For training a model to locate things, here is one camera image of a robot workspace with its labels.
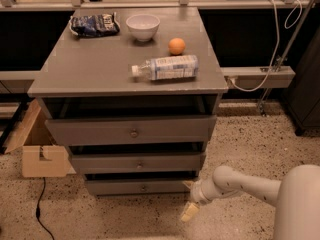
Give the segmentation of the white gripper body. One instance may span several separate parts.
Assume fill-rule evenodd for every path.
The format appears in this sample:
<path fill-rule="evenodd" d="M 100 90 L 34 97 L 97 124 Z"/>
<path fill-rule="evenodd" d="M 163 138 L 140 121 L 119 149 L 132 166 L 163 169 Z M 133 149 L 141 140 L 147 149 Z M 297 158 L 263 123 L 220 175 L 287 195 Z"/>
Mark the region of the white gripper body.
<path fill-rule="evenodd" d="M 190 199 L 198 205 L 206 205 L 220 196 L 220 191 L 211 179 L 198 180 L 191 184 Z"/>

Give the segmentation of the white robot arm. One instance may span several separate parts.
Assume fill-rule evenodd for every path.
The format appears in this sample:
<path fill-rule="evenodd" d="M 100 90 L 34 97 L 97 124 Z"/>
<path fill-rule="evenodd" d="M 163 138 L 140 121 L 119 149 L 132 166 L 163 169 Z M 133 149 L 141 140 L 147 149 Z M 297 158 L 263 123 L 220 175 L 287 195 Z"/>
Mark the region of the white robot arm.
<path fill-rule="evenodd" d="M 229 166 L 217 167 L 205 180 L 185 181 L 190 190 L 181 220 L 189 221 L 201 206 L 214 199 L 245 192 L 276 208 L 273 240 L 320 240 L 320 167 L 300 165 L 282 181 L 242 174 Z"/>

